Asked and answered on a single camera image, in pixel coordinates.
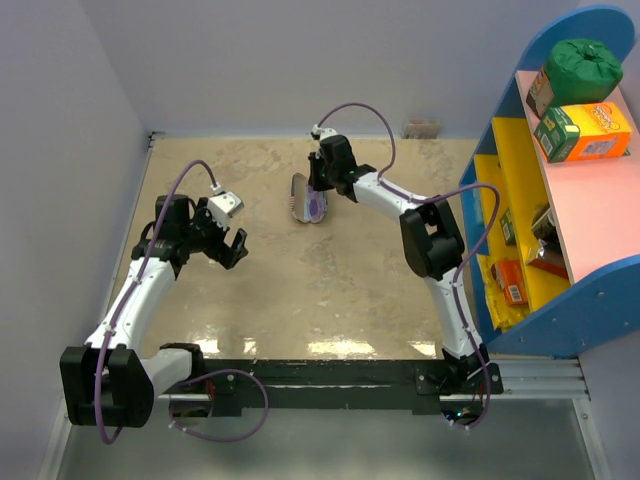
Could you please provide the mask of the pink transparent sunglasses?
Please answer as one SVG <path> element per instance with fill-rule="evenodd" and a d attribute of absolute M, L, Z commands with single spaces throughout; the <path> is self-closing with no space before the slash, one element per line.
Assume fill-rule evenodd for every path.
<path fill-rule="evenodd" d="M 319 223 L 327 213 L 327 195 L 325 191 L 317 191 L 306 186 L 306 219 L 310 223 Z"/>

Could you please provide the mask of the printed glasses case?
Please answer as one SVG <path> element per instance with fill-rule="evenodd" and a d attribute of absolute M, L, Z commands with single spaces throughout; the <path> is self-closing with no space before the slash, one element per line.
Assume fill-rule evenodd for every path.
<path fill-rule="evenodd" d="M 306 219 L 306 186 L 308 179 L 301 173 L 295 173 L 291 179 L 290 206 L 293 218 L 302 224 L 310 223 Z"/>

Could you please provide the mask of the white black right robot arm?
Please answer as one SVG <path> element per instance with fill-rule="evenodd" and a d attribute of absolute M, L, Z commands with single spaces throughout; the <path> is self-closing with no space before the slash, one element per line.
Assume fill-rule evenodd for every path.
<path fill-rule="evenodd" d="M 320 128 L 311 134 L 318 149 L 309 154 L 309 186 L 334 190 L 354 203 L 366 205 L 397 223 L 404 258 L 424 280 L 439 314 L 448 386 L 469 392 L 481 380 L 488 357 L 471 318 L 462 268 L 465 245 L 447 199 L 420 197 L 385 183 L 368 164 L 356 163 L 346 136 Z"/>

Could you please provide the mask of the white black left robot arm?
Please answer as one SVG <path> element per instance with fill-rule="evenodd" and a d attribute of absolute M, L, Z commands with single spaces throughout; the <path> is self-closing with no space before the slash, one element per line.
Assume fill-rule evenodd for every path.
<path fill-rule="evenodd" d="M 149 359 L 139 347 L 164 296 L 191 256 L 203 254 L 230 270 L 244 257 L 247 233 L 240 229 L 225 242 L 231 219 L 243 208 L 239 196 L 217 190 L 193 200 L 186 195 L 160 196 L 155 218 L 147 224 L 131 253 L 125 282 L 105 318 L 80 347 L 60 358 L 67 414 L 81 426 L 140 428 L 155 399 L 174 385 L 200 390 L 207 380 L 201 349 L 169 343 Z"/>

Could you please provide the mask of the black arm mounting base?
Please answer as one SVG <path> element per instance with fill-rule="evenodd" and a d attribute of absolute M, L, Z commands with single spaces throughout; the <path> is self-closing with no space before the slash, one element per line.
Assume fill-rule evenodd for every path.
<path fill-rule="evenodd" d="M 438 415 L 444 400 L 474 393 L 504 392 L 499 366 L 488 365 L 465 380 L 444 360 L 250 360 L 205 359 L 202 373 L 215 371 L 211 414 L 238 416 L 262 408 L 265 387 L 271 409 L 404 410 Z"/>

